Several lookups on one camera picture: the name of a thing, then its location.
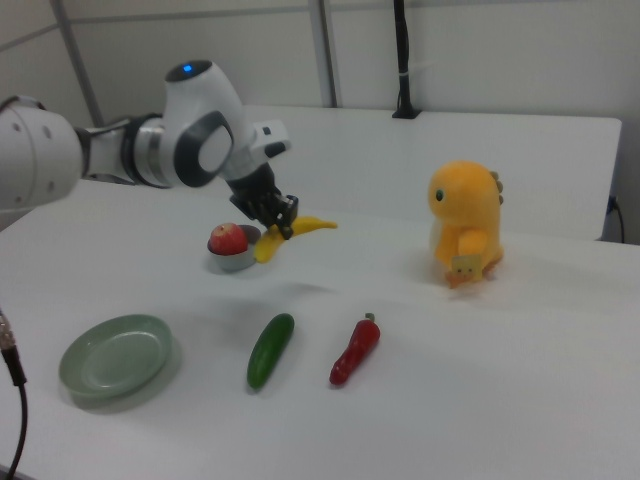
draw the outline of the chili pepper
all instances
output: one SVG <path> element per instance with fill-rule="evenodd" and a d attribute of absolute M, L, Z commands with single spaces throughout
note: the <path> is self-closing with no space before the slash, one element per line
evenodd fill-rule
<path fill-rule="evenodd" d="M 293 326 L 293 317 L 288 313 L 281 313 L 273 317 L 260 334 L 247 367 L 247 383 L 254 390 L 267 383 L 291 339 Z"/>
<path fill-rule="evenodd" d="M 380 339 L 373 313 L 367 313 L 365 317 L 356 324 L 349 346 L 331 369 L 329 381 L 333 385 L 343 385 Z"/>

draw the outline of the small bowl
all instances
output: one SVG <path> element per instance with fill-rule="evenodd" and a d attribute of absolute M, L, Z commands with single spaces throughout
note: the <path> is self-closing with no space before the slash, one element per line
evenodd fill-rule
<path fill-rule="evenodd" d="M 260 233 L 260 230 L 252 225 L 238 226 L 244 231 L 244 234 L 247 236 L 247 240 L 249 241 L 249 246 L 244 252 L 237 253 L 235 255 L 218 255 L 213 253 L 211 245 L 207 242 L 207 249 L 213 254 L 218 266 L 225 272 L 237 272 L 238 270 L 244 270 L 256 263 L 253 251 L 255 250 L 256 243 L 260 240 L 262 234 Z"/>

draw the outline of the black pole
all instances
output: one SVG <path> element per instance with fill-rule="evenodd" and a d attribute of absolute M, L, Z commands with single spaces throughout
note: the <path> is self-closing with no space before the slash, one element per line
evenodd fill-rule
<path fill-rule="evenodd" d="M 411 92 L 409 91 L 409 32 L 407 20 L 404 16 L 404 0 L 393 0 L 393 10 L 396 17 L 396 45 L 398 47 L 398 76 L 400 79 L 400 95 L 398 98 L 398 110 L 393 118 L 416 118 L 420 110 L 411 105 Z"/>

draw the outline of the apple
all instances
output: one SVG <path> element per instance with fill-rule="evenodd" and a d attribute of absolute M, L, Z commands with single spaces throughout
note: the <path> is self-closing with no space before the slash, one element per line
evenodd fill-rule
<path fill-rule="evenodd" d="M 235 223 L 223 223 L 211 232 L 209 246 L 216 255 L 236 255 L 246 252 L 249 241 L 244 230 Z"/>

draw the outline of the red chili pepper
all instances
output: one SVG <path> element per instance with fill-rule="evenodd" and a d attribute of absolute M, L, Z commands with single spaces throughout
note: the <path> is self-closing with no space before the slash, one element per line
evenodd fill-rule
<path fill-rule="evenodd" d="M 349 346 L 331 369 L 329 381 L 333 385 L 343 385 L 380 339 L 380 329 L 373 313 L 367 313 L 365 317 L 366 320 L 356 324 Z"/>

